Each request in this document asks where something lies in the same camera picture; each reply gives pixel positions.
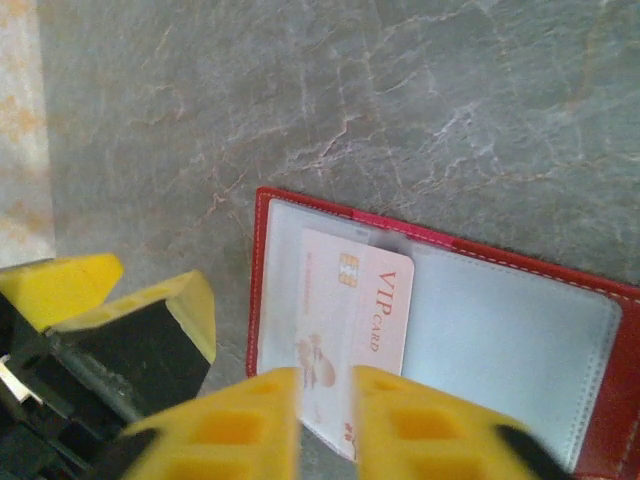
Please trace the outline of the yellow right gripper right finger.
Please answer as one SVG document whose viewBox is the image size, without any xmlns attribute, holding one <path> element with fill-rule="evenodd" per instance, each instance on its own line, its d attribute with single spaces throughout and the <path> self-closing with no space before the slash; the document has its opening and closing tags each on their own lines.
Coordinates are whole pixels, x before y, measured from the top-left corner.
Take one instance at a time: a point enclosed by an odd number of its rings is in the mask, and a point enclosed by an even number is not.
<svg viewBox="0 0 640 480">
<path fill-rule="evenodd" d="M 573 476 L 514 418 L 378 368 L 353 368 L 352 403 L 361 479 Z"/>
</svg>

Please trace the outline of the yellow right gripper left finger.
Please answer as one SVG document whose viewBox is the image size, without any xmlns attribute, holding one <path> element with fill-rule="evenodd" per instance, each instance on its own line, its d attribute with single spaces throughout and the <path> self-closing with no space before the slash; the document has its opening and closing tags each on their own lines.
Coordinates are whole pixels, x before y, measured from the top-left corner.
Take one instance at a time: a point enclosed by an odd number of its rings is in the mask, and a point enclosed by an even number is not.
<svg viewBox="0 0 640 480">
<path fill-rule="evenodd" d="M 296 479 L 299 375 L 278 368 L 149 416 L 155 438 L 126 479 Z"/>
</svg>

